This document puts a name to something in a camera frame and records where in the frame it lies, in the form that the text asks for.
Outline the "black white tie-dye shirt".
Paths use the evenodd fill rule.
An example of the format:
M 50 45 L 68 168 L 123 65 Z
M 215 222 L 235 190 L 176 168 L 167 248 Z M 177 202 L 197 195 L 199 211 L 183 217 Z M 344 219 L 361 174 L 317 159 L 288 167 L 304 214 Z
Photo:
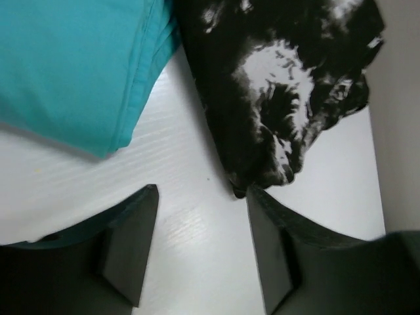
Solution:
M 175 1 L 209 130 L 243 198 L 293 182 L 319 135 L 368 104 L 375 1 Z

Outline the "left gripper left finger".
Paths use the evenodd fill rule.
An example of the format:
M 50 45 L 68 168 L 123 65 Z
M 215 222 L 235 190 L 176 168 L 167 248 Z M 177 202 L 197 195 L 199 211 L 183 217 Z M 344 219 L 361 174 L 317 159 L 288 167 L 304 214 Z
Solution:
M 2 314 L 130 314 L 140 304 L 159 192 L 121 203 L 39 241 L 1 247 Z

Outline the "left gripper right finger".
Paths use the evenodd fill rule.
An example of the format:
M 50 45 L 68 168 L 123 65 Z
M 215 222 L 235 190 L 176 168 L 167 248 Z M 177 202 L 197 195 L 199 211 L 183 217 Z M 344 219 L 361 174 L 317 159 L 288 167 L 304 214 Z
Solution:
M 417 231 L 359 240 L 258 187 L 246 200 L 267 314 L 419 313 Z

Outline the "turquoise shorts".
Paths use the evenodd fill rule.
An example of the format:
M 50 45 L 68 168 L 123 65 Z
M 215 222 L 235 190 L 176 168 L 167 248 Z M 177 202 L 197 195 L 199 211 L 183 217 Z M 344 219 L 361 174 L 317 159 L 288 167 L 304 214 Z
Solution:
M 179 44 L 172 1 L 2 1 L 1 122 L 105 158 Z

